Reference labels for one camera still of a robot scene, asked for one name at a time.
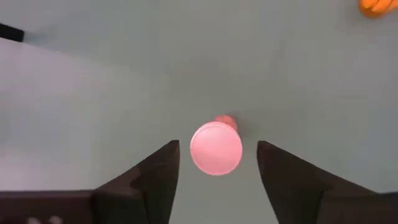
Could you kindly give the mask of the pink pill bottle white cap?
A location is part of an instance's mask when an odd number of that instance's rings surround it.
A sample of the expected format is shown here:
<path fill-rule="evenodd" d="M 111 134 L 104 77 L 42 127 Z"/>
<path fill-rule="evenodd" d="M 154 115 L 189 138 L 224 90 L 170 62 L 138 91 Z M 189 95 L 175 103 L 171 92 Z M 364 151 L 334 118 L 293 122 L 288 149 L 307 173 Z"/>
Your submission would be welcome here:
<path fill-rule="evenodd" d="M 190 141 L 194 164 L 209 175 L 226 175 L 234 171 L 243 155 L 238 125 L 230 115 L 219 115 L 200 126 Z"/>

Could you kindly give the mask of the wooden shelf with black frame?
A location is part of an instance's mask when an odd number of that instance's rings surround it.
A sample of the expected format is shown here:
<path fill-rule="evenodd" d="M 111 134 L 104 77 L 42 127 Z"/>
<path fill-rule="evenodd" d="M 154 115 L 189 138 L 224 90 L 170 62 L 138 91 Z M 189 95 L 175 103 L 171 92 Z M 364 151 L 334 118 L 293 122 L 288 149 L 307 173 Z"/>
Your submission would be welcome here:
<path fill-rule="evenodd" d="M 24 35 L 25 32 L 23 30 L 0 23 L 0 38 L 23 42 Z"/>

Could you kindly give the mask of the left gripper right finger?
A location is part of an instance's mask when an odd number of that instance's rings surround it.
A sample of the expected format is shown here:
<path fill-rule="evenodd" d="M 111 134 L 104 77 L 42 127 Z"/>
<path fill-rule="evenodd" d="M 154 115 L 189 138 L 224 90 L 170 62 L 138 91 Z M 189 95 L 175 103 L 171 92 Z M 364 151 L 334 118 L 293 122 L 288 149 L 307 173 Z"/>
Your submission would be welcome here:
<path fill-rule="evenodd" d="M 317 167 L 269 143 L 257 143 L 263 186 L 279 224 L 316 224 L 323 193 L 330 185 Z"/>

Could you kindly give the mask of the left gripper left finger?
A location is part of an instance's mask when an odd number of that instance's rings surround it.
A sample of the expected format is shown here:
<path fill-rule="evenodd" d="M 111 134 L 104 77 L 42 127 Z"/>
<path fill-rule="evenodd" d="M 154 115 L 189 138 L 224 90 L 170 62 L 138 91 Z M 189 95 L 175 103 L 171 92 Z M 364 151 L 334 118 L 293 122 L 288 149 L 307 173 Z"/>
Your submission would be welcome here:
<path fill-rule="evenodd" d="M 97 224 L 169 224 L 180 167 L 172 140 L 94 191 Z"/>

